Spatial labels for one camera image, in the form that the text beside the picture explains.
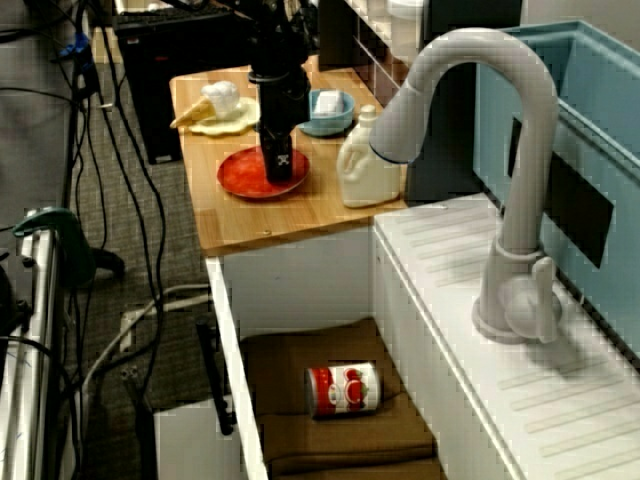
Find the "brown cloth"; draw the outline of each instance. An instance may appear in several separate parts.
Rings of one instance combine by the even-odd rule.
[[[373,362],[382,400],[402,391],[373,319],[310,332],[249,337],[240,348],[256,415],[307,413],[305,371],[311,367]]]
[[[274,480],[446,480],[436,459],[282,475]]]
[[[375,415],[313,420],[261,415],[264,461],[274,476],[407,462],[436,455],[436,442],[409,395],[385,401]]]
[[[435,460],[433,434],[404,390],[373,319],[250,337],[241,343],[241,350],[264,461],[273,477]],[[373,362],[380,377],[383,395],[378,410],[312,419],[305,405],[305,370],[361,362]],[[428,471],[421,478],[430,479],[425,476]]]

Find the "faucet handle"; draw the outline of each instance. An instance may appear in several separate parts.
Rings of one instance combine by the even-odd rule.
[[[560,302],[552,290],[556,264],[551,257],[543,257],[533,265],[531,275],[538,291],[537,336],[542,343],[553,342],[558,336],[558,312],[561,313]]]

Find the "white faucet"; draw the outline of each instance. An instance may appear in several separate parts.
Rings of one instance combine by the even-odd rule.
[[[556,268],[542,253],[539,236],[558,97],[544,62],[520,40],[497,30],[465,28],[442,35],[418,55],[378,118],[369,142],[384,160],[415,160],[436,85],[450,68],[468,62],[496,69],[515,86],[522,101],[522,132],[504,224],[491,247],[473,322],[484,336],[498,342],[551,342],[557,337],[562,308],[551,290]]]

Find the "yellow plate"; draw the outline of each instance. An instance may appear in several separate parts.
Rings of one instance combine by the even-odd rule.
[[[200,120],[189,127],[192,133],[218,136],[229,133],[239,133],[247,127],[255,125],[260,119],[260,106],[253,98],[241,97],[238,107],[224,120],[217,120],[215,116]]]

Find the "blue bowl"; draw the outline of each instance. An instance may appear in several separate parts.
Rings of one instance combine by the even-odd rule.
[[[353,122],[353,109],[355,107],[355,100],[351,95],[346,92],[342,93],[342,102],[344,105],[342,113],[334,115],[332,117],[313,117],[313,109],[318,101],[318,95],[323,90],[330,90],[328,88],[311,90],[309,92],[309,108],[311,112],[311,120],[298,125],[298,128],[307,135],[312,137],[326,137],[328,135],[335,135],[336,133],[344,132]]]

